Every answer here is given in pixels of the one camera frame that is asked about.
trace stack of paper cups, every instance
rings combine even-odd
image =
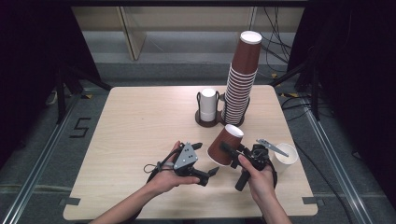
[[[262,36],[256,32],[241,34],[227,80],[222,119],[229,124],[240,124],[248,108],[248,101],[257,74]]]

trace black cable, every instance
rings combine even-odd
[[[153,172],[153,171],[155,170],[155,168],[157,168],[157,169],[159,169],[159,170],[161,170],[161,171],[164,171],[164,170],[174,170],[174,169],[162,169],[162,167],[163,167],[163,166],[165,165],[165,163],[169,160],[169,158],[171,158],[174,154],[176,154],[176,153],[178,153],[178,152],[180,152],[180,151],[181,151],[181,148],[180,148],[180,146],[179,146],[178,149],[175,149],[175,150],[171,151],[171,152],[166,156],[166,158],[163,159],[162,162],[158,162],[157,165],[154,165],[154,164],[147,164],[147,165],[145,165],[145,167],[143,167],[143,171],[144,171],[146,174],[149,174],[149,173]],[[152,169],[151,171],[146,171],[146,167],[148,167],[148,166],[154,166],[154,169]]]
[[[293,108],[296,108],[296,107],[307,107],[309,105],[311,105],[311,103],[299,104],[299,105],[291,105],[291,106],[282,108],[282,110],[293,109]]]
[[[292,120],[294,120],[294,119],[298,119],[298,118],[302,117],[304,114],[306,114],[308,111],[309,111],[309,110],[306,110],[303,114],[301,114],[301,115],[299,115],[299,116],[297,116],[297,117],[295,117],[295,118],[292,118],[292,119],[287,119],[286,121],[292,121]]]
[[[281,48],[282,48],[283,53],[285,54],[285,57],[286,57],[286,55],[288,55],[288,57],[286,57],[286,58],[287,58],[287,60],[289,60],[290,55],[289,55],[288,51],[286,50],[286,48],[283,44],[283,41],[280,38],[279,25],[277,23],[278,13],[279,13],[279,7],[275,7],[275,28],[276,28],[277,37],[278,37],[279,43],[282,43]]]
[[[287,99],[285,102],[282,103],[282,105],[280,106],[280,108],[283,108],[283,106],[290,100],[294,100],[294,99],[302,99],[302,98],[310,98],[311,96],[297,96],[297,97],[291,97],[289,99]]]
[[[282,51],[283,51],[283,53],[285,54],[285,57],[286,57],[286,55],[288,55],[288,56],[290,56],[290,55],[289,55],[289,53],[286,51],[286,48],[284,47],[285,44],[283,43],[282,39],[280,38],[279,26],[278,26],[278,24],[277,24],[277,15],[278,15],[278,11],[279,11],[278,7],[275,7],[276,21],[275,21],[275,24],[273,24],[273,21],[271,20],[270,16],[268,15],[268,12],[267,12],[266,8],[264,7],[265,15],[267,16],[268,21],[270,22],[271,27],[272,27],[272,29],[273,29],[273,35],[275,35],[276,39],[279,41],[279,44],[280,44],[280,46],[281,46],[281,48],[282,48]]]
[[[297,148],[305,155],[305,157],[312,163],[312,165],[315,167],[315,169],[318,171],[318,173],[321,175],[321,177],[323,178],[323,180],[327,183],[327,185],[329,186],[329,188],[332,190],[332,192],[334,193],[335,197],[338,199],[338,201],[340,202],[340,204],[343,206],[344,211],[346,212],[346,217],[349,221],[349,223],[353,223],[352,222],[352,217],[349,214],[349,211],[347,210],[347,206],[345,205],[345,203],[343,202],[343,200],[341,199],[340,195],[337,193],[337,191],[334,189],[334,187],[332,186],[332,184],[330,183],[330,181],[325,177],[325,175],[320,171],[320,169],[318,168],[318,166],[314,163],[314,161],[306,154],[306,152],[297,144],[297,142],[295,140],[293,140],[294,145],[297,146]]]
[[[270,43],[271,43],[271,41],[268,42],[267,49],[269,49]],[[277,69],[273,68],[273,67],[268,63],[268,51],[265,51],[265,61],[267,62],[268,67],[270,67],[273,71],[276,71],[276,72],[287,72],[286,70],[285,70],[285,71],[277,70]]]
[[[265,74],[263,74],[261,72],[257,72],[257,74],[259,74],[262,77],[268,78],[268,79],[272,79],[272,80],[276,79],[276,77],[268,77],[268,76],[266,76]]]
[[[284,63],[288,63],[288,61],[286,61],[286,59],[280,57],[280,56],[277,55],[275,52],[273,52],[273,51],[271,51],[270,49],[268,49],[267,47],[265,47],[263,44],[262,44],[262,49],[264,49],[264,50],[267,51],[267,52],[270,52],[272,55],[274,55],[274,57],[278,58],[280,61],[282,61],[282,62],[284,62]]]
[[[270,41],[272,44],[282,45],[282,43],[278,43],[278,42],[275,42],[274,40],[270,40],[270,39],[268,39],[267,37],[265,37],[262,33],[260,33],[260,34],[262,35],[262,38],[266,39],[267,41]],[[289,46],[289,45],[287,45],[287,44],[285,44],[285,43],[283,43],[283,45],[284,45],[286,48],[291,49],[291,46]]]

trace gray floor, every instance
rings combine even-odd
[[[104,82],[113,86],[147,85],[215,85],[226,84],[228,69],[236,46],[235,33],[149,33],[144,51],[138,61],[131,61],[122,33],[106,32],[84,34],[97,62]],[[293,34],[282,34],[286,43],[291,45]],[[271,49],[281,54],[279,48]],[[286,64],[262,51],[259,74],[255,84],[268,84],[271,75],[283,75]],[[281,93],[294,93],[293,84],[297,77],[276,87],[279,102],[289,99]],[[59,140],[49,155],[45,169],[37,179],[35,190],[23,207],[18,223],[73,223],[63,219],[64,204],[74,185],[85,152],[92,138],[97,120],[106,102],[107,92],[98,90],[91,83],[83,82],[91,97],[76,100],[73,111],[62,130]],[[359,193],[362,204],[372,223],[396,223],[396,213],[389,204],[381,188],[375,182],[363,162],[351,155],[352,146],[346,138],[342,126],[337,122],[330,106],[326,104],[325,94],[320,95],[320,122],[331,141],[332,148],[342,163],[345,172]],[[301,104],[301,99],[293,99],[285,107]],[[346,205],[353,223],[360,223],[359,215],[352,209],[347,194],[335,174],[332,164],[318,140],[306,107],[297,106],[285,109],[290,132],[295,142],[315,163],[331,183]],[[89,127],[85,137],[71,138],[82,134],[75,130],[80,118],[81,125]],[[30,134],[25,137],[25,147],[15,150],[5,167],[0,171],[0,217],[3,219],[13,204],[21,186],[29,177],[35,162],[55,128],[57,106],[49,105],[43,110]],[[346,211],[319,174],[313,163],[299,151],[300,158],[308,177],[314,196],[319,202],[318,213],[313,217],[292,217],[294,223],[348,223]],[[257,219],[248,222],[257,223]]]

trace hand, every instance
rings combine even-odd
[[[178,146],[180,145],[180,141],[177,141],[172,149],[172,151],[178,149]],[[168,161],[172,162],[175,158],[176,154],[171,156]],[[169,166],[164,166],[164,169],[169,169],[172,167]],[[197,184],[199,183],[200,179],[195,176],[178,176],[175,174],[174,171],[172,170],[163,170],[156,174],[154,178],[152,178],[147,185],[152,187],[153,190],[157,194],[162,194],[164,192],[167,192],[171,190],[174,187],[177,187],[179,185],[188,185],[188,184]]]
[[[248,183],[251,196],[256,203],[262,203],[265,197],[275,196],[273,170],[271,166],[267,165],[263,170],[258,171],[244,156],[239,155],[238,160],[250,173]]]

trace wooden table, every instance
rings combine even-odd
[[[94,219],[140,187],[149,175],[146,164],[162,161],[177,140],[202,142],[196,150],[196,169],[207,172],[217,165],[206,150],[224,127],[204,128],[195,122],[196,94],[203,86],[119,87],[108,95],[85,160],[81,165],[64,218]],[[212,87],[224,93],[225,86]],[[251,148],[257,138],[272,144],[293,145],[276,93],[271,86],[253,86],[250,106],[239,127],[245,136],[242,144]],[[249,187],[237,191],[234,185],[241,174],[221,166],[206,187],[179,186],[149,202],[139,218],[260,217]],[[313,216],[315,204],[304,204],[313,197],[304,168],[298,160],[278,177],[276,195],[289,216]]]

